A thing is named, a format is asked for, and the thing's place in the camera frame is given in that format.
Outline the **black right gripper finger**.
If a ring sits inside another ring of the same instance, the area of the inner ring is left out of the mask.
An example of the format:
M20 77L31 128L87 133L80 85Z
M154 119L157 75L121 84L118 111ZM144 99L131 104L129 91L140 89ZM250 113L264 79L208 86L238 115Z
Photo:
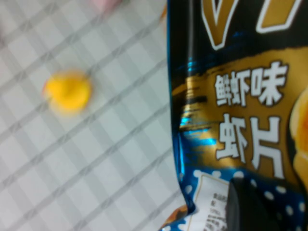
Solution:
M229 183L227 199L227 230L279 230L279 225L266 211L255 187L241 178L234 178Z

